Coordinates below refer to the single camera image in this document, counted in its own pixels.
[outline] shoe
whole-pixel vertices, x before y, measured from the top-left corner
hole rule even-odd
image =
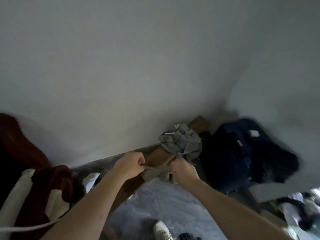
[[[173,240],[169,229],[160,220],[154,224],[153,233],[157,240]]]

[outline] folded cloth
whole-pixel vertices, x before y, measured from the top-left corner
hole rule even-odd
[[[170,183],[172,185],[176,184],[174,181],[172,174],[170,174],[171,170],[169,167],[165,165],[161,165],[158,167],[149,167],[145,166],[144,171],[142,172],[141,176],[146,182],[151,182],[155,178],[159,178],[160,181],[165,183]]]
[[[202,150],[201,138],[186,124],[174,125],[159,137],[159,141],[163,149],[190,163]]]

